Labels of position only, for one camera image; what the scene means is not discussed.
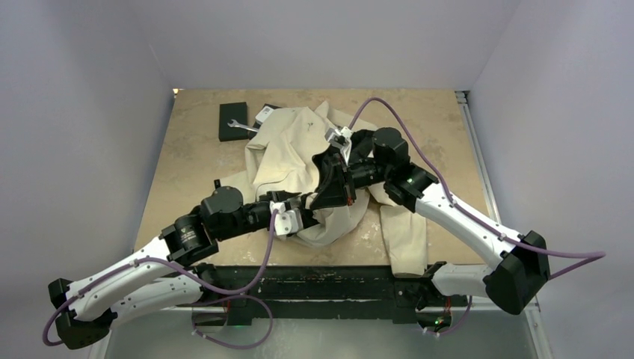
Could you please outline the white tag black card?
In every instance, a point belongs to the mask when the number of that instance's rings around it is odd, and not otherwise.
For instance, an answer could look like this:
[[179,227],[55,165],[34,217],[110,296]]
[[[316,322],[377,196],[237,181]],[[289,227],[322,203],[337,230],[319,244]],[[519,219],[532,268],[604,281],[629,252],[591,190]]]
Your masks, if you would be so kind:
[[259,112],[255,115],[255,127],[259,128],[271,115],[271,113],[279,109],[280,107],[277,105],[264,104],[264,106],[259,110]]

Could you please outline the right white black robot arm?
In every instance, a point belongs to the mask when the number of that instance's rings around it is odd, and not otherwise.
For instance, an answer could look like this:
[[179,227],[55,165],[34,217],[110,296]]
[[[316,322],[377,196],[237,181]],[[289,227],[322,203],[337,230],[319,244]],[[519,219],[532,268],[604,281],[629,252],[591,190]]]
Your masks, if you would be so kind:
[[437,175],[411,161],[397,129],[329,129],[326,140],[327,149],[312,157],[318,169],[312,211],[350,206],[358,189],[381,184],[392,202],[439,224],[483,259],[465,269],[434,264],[419,285],[425,302],[438,304],[452,295],[482,297],[518,315],[550,279],[543,236],[519,233],[468,206]]

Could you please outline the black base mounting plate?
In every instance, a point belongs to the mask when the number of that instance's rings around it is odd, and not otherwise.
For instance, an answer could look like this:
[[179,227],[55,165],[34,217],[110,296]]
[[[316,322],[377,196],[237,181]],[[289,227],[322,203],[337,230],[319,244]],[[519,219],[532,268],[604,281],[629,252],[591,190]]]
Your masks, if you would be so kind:
[[427,307],[467,305],[466,295],[446,297],[429,278],[398,278],[389,266],[269,266],[247,293],[252,299],[229,301],[229,325],[269,316],[415,324]]

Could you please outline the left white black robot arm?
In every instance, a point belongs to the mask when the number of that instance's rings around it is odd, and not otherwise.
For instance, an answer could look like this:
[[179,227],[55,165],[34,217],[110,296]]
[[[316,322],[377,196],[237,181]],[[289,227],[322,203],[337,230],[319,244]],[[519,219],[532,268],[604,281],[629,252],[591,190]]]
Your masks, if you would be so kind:
[[[82,349],[105,338],[116,325],[183,304],[206,306],[246,297],[260,282],[271,255],[276,226],[300,194],[269,191],[245,202],[235,187],[220,186],[188,214],[177,218],[140,250],[82,280],[58,278],[48,285],[55,312],[41,334],[48,347]],[[232,289],[212,279],[200,261],[219,242],[266,229],[268,243],[256,274]]]

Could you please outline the beige jacket with black lining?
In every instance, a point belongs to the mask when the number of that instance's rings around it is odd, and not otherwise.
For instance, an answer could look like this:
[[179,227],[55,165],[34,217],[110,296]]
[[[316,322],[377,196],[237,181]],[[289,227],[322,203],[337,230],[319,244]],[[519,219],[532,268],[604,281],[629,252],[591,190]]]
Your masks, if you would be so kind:
[[[323,102],[315,109],[280,108],[246,144],[245,169],[221,179],[251,203],[266,191],[309,193],[318,185],[313,156],[328,146],[329,128],[351,122]],[[351,206],[320,209],[313,227],[276,242],[269,259],[282,266],[389,264],[397,277],[418,277],[428,264],[427,222],[391,201],[383,184],[356,192]]]

